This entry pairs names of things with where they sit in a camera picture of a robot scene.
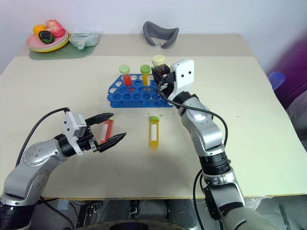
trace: white table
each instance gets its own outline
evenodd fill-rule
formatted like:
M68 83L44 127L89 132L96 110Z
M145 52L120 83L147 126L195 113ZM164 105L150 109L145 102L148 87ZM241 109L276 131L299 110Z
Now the white table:
M87 151L82 156L70 157L52 173L43 196L75 199L192 197L194 177L201 166L177 110L115 109L106 99L109 86L119 76L120 64L128 64L131 73L138 73L140 65L150 64L153 54L162 53L168 64L185 58L195 61L191 93L196 93L202 103L227 122L226 153L245 196L307 192L307 154L265 73L242 38L187 35L178 38L174 50L142 44L140 51L133 52L140 46L139 42L144 42L142 37L123 37L134 46L114 49L115 54L112 54L107 47L115 47L112 41L121 37L109 35L102 37L101 45L92 55L81 59L35 61L26 56L24 50L2 73L1 190L36 121L51 110L69 106L85 118L113 112L113 134L126 131L127 135L106 152ZM181 41L185 39L194 41L189 50L194 50L195 54L179 55ZM204 48L208 41L211 41L210 49ZM148 149L151 115L160 117L158 152ZM34 133L30 144L62 133L62 121L61 113L49 117ZM218 119L215 121L224 130ZM92 130L99 137L101 126L93 126ZM200 190L197 196L203 196Z

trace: red test tube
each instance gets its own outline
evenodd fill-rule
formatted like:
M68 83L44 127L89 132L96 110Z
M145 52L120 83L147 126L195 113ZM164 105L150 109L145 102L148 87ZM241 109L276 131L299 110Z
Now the red test tube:
M105 143L111 137L113 121L114 119L110 118L102 124L99 144Z
M119 71L121 73L121 76L123 78L125 86L131 86L132 85L132 80L130 76L130 68L127 65L121 65L119 67Z

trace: blue object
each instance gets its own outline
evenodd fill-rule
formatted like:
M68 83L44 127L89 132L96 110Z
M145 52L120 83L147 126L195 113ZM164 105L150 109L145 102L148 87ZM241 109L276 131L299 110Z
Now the blue object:
M274 91L281 86L285 80L284 75L280 72L273 72L268 76L268 78Z
M131 86L124 85L121 75L116 79L107 96L112 108L173 107L158 95L154 80L150 80L149 86L144 86L141 77L141 74L131 74Z

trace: yellow liquid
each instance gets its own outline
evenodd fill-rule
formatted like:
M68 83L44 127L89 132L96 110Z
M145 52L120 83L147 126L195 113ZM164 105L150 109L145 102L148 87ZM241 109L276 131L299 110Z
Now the yellow liquid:
M143 79L144 86L150 85L149 74L142 74L142 79Z
M153 120L149 124L149 148L157 150L159 145L159 122Z

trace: red liquid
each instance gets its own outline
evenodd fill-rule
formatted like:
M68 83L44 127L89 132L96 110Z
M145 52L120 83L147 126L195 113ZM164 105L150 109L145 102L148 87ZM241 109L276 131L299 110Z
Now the red liquid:
M126 86L131 86L132 85L132 80L131 80L130 74L123 74L123 80L124 80L124 84Z

